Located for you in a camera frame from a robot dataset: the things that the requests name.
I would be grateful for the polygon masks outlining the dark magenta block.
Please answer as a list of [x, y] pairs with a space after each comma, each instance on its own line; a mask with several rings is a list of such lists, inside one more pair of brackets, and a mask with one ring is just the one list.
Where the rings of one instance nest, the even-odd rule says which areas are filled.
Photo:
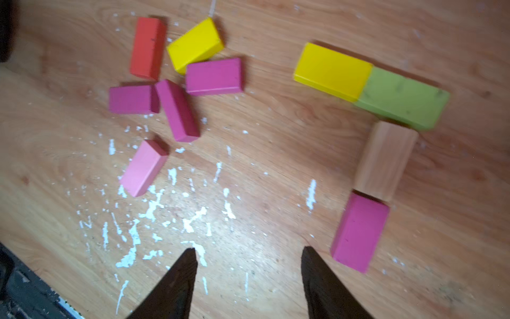
[[331, 245], [333, 260], [365, 274], [389, 212], [384, 203], [351, 193]]

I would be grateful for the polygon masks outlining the green block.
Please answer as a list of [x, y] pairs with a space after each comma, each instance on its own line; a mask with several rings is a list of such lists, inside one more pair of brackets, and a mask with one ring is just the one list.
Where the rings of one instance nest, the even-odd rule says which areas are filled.
[[445, 90], [373, 67], [355, 105], [415, 130], [431, 130], [449, 99]]

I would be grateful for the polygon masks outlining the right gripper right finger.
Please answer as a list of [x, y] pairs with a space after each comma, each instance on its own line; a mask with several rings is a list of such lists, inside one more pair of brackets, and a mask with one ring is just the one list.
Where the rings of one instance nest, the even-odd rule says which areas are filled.
[[372, 318], [313, 247], [304, 247], [301, 276], [310, 318]]

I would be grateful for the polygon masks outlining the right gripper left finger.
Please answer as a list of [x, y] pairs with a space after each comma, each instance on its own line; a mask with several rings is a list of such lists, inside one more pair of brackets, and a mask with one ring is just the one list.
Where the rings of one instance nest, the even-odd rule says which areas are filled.
[[188, 318], [198, 262], [186, 249], [129, 318]]

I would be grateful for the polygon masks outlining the natural wood block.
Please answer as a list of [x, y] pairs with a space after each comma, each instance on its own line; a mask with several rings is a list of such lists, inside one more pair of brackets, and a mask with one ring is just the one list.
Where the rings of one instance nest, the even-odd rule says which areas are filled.
[[416, 130], [377, 122], [363, 150], [353, 189], [383, 202], [391, 201], [417, 139]]

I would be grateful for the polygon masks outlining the yellow block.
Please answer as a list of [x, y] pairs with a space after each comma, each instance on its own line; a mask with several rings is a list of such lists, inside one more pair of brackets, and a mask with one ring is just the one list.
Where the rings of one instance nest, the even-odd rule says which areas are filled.
[[294, 80], [348, 102], [358, 101], [373, 64], [308, 43], [294, 71]]
[[186, 74], [188, 65], [206, 61], [223, 49], [223, 41], [210, 17], [167, 45], [173, 67], [182, 75]]

